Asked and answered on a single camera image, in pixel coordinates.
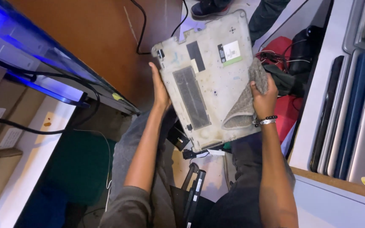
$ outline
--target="wooden shelf edge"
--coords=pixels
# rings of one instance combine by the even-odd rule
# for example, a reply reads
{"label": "wooden shelf edge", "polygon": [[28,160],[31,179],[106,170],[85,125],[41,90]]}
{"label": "wooden shelf edge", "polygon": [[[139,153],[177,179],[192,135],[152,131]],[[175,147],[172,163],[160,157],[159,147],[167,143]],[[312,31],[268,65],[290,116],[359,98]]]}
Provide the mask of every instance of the wooden shelf edge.
{"label": "wooden shelf edge", "polygon": [[339,189],[343,189],[345,191],[349,191],[358,195],[362,195],[365,196],[365,186],[364,185],[359,185],[356,183],[352,183],[352,182],[348,182],[348,181],[344,181],[344,180],[340,180],[337,178],[333,178],[330,176],[325,176],[319,173],[314,173],[311,171],[307,171],[307,170],[302,170],[302,169],[298,169],[295,167],[291,167],[292,172],[296,175],[299,176],[303,176],[305,178],[311,179],[311,180],[315,180],[318,182],[321,182],[323,184],[327,184]]}

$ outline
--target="bracelet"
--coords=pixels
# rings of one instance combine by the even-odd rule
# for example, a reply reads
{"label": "bracelet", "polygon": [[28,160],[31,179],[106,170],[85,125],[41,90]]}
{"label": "bracelet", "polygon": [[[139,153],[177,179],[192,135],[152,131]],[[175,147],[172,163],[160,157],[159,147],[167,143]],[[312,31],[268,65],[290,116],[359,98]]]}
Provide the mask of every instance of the bracelet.
{"label": "bracelet", "polygon": [[269,123],[275,123],[275,119],[277,119],[278,116],[270,116],[270,117],[266,117],[263,120],[254,120],[253,124],[255,127],[258,127],[259,125],[265,125],[265,124],[269,124]]}

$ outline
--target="black tape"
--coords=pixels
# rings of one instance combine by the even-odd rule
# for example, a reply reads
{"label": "black tape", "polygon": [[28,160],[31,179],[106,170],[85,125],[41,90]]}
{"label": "black tape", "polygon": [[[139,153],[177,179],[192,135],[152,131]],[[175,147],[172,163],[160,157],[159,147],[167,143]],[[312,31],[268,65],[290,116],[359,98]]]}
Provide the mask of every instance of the black tape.
{"label": "black tape", "polygon": [[218,45],[218,50],[219,50],[219,56],[221,57],[221,62],[222,63],[226,62],[225,52],[223,51],[222,44]]}
{"label": "black tape", "polygon": [[198,43],[192,42],[187,44],[188,54],[190,59],[195,59],[195,62],[197,63],[198,72],[205,70],[204,61],[202,60],[200,48],[198,47]]}

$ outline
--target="laptop vent grille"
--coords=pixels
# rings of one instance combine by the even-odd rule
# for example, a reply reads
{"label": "laptop vent grille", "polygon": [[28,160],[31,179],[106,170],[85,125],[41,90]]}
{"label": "laptop vent grille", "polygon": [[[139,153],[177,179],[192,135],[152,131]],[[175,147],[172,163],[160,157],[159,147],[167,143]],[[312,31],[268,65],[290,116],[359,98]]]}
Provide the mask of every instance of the laptop vent grille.
{"label": "laptop vent grille", "polygon": [[194,130],[210,125],[209,116],[195,79],[194,69],[189,66],[173,72],[178,90]]}

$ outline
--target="white cable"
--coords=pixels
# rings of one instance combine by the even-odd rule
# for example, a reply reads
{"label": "white cable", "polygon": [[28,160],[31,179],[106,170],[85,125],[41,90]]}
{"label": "white cable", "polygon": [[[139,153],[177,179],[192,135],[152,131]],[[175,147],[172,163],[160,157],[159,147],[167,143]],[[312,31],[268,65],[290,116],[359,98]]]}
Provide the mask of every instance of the white cable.
{"label": "white cable", "polygon": [[106,189],[109,189],[108,191],[108,197],[107,197],[107,202],[106,202],[106,205],[105,205],[105,212],[108,208],[108,201],[109,201],[109,194],[111,193],[111,183],[112,183],[112,180],[109,181],[108,183],[108,180],[109,180],[109,173],[111,172],[110,168],[111,168],[111,147],[109,146],[109,143],[108,143],[108,140],[107,138],[105,137],[105,135],[102,133],[102,132],[99,132],[99,131],[93,131],[93,130],[78,130],[78,129],[74,129],[75,131],[80,131],[80,132],[98,132],[102,135],[102,137],[104,137],[105,139],[105,142],[107,143],[108,145],[108,152],[109,152],[109,159],[108,159],[108,174],[107,174],[107,180],[106,180],[106,183],[105,183],[105,187]]}
{"label": "white cable", "polygon": [[310,61],[305,60],[305,59],[297,59],[297,60],[291,60],[291,61],[287,61],[287,62],[295,62],[295,61],[305,61],[305,62],[311,63]]}
{"label": "white cable", "polygon": [[272,50],[265,50],[265,51],[260,51],[260,52],[273,52],[273,53],[275,53],[275,52],[274,52],[274,51],[272,51]]}

